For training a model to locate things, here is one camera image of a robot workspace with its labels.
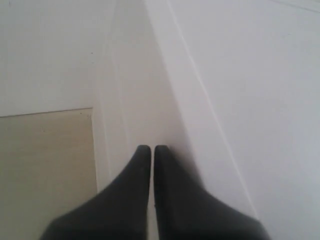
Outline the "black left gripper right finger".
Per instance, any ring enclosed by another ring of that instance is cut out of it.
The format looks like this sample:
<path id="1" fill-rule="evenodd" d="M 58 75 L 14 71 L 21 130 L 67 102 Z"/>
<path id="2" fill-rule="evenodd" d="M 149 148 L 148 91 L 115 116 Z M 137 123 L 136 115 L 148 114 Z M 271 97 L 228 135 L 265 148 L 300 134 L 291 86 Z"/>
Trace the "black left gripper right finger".
<path id="1" fill-rule="evenodd" d="M 161 240 L 268 240 L 264 226 L 210 195 L 166 145 L 154 149 L 153 189 Z"/>

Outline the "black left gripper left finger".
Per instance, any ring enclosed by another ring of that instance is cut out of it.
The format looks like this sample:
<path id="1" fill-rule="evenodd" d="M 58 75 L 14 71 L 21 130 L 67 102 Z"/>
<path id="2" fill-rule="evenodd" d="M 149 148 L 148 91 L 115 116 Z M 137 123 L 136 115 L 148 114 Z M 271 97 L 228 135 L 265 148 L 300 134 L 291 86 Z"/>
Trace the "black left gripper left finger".
<path id="1" fill-rule="evenodd" d="M 151 148 L 139 145 L 122 172 L 99 194 L 54 219 L 42 240 L 145 240 Z"/>

